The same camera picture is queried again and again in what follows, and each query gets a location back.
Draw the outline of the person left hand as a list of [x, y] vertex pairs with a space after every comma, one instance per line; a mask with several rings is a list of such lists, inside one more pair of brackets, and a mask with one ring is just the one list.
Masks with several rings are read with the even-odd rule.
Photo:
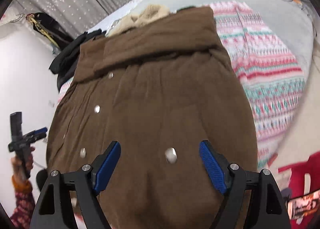
[[[33, 152], [35, 150], [34, 147], [30, 147], [31, 153], [28, 156], [28, 159], [25, 163], [27, 171], [31, 171], [33, 169]], [[11, 158], [11, 165], [13, 169], [13, 178], [17, 185], [21, 186], [24, 185], [27, 178], [25, 177], [24, 170], [22, 167], [22, 161], [21, 159], [15, 155]]]

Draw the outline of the patterned red sleeve forearm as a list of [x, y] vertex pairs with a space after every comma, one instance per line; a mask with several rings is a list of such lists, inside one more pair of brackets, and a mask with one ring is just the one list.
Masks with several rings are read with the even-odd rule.
[[10, 217], [15, 228], [28, 229], [35, 209], [33, 186], [29, 180], [18, 183], [12, 176], [12, 184], [15, 190], [16, 207]]

